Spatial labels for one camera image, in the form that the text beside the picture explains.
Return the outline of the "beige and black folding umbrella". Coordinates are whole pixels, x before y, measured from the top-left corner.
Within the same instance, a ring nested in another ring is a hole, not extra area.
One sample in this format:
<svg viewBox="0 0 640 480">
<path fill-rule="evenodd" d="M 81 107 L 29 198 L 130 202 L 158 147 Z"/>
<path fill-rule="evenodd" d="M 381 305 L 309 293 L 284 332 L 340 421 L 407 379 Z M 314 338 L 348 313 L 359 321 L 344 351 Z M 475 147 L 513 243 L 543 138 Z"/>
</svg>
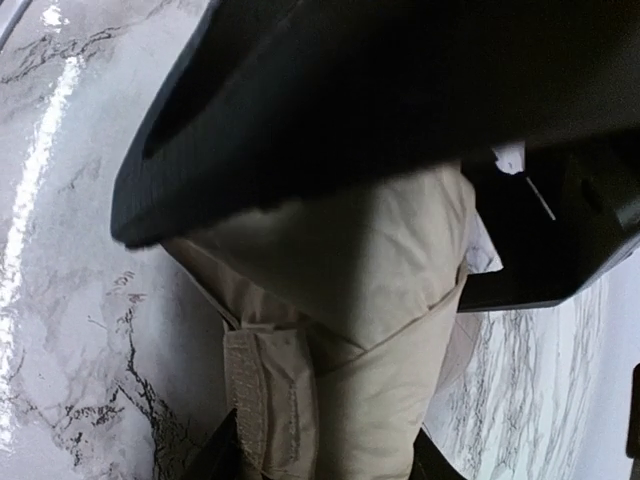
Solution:
<svg viewBox="0 0 640 480">
<path fill-rule="evenodd" d="M 406 479 L 467 279 L 458 163 L 166 240 L 225 324 L 243 479 Z"/>
</svg>

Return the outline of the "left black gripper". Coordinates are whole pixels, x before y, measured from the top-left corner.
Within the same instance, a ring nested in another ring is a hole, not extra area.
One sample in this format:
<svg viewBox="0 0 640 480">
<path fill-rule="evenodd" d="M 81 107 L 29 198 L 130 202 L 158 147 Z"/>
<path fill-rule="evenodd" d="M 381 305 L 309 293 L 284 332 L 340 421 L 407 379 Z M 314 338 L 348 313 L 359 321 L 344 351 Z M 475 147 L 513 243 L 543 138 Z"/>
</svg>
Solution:
<svg viewBox="0 0 640 480">
<path fill-rule="evenodd" d="M 525 152 L 508 174 L 485 153 L 462 163 L 502 262 L 469 276 L 462 312 L 556 306 L 639 247 L 639 132 Z"/>
</svg>

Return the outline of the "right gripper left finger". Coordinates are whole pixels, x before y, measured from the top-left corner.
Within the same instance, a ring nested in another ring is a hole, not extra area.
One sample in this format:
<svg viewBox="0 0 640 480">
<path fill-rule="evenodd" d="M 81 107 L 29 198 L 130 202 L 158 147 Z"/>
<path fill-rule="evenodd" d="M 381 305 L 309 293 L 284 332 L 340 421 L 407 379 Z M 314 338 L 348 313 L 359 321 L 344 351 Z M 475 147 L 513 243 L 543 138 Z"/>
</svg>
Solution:
<svg viewBox="0 0 640 480">
<path fill-rule="evenodd" d="M 242 452 L 236 410 L 231 410 L 184 473 L 184 480 L 237 480 Z"/>
</svg>

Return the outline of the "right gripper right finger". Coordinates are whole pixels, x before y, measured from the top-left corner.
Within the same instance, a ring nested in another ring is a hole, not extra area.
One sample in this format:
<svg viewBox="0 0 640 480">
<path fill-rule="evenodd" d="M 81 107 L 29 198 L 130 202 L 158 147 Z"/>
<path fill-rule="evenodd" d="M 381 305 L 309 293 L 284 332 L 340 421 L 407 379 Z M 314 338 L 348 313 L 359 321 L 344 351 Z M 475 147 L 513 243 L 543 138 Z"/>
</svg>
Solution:
<svg viewBox="0 0 640 480">
<path fill-rule="evenodd" d="M 414 460 L 409 480 L 465 480 L 421 429 L 414 442 Z"/>
</svg>

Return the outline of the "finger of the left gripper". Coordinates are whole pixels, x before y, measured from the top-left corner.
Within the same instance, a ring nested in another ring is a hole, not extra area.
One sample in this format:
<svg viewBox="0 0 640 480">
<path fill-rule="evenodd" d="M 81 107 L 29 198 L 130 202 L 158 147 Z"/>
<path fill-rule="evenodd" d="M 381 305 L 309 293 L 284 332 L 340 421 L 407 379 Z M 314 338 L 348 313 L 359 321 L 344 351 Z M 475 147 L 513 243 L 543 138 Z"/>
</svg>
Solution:
<svg viewBox="0 0 640 480">
<path fill-rule="evenodd" d="M 135 249 L 515 141 L 639 123 L 635 1 L 214 1 L 117 174 Z"/>
</svg>

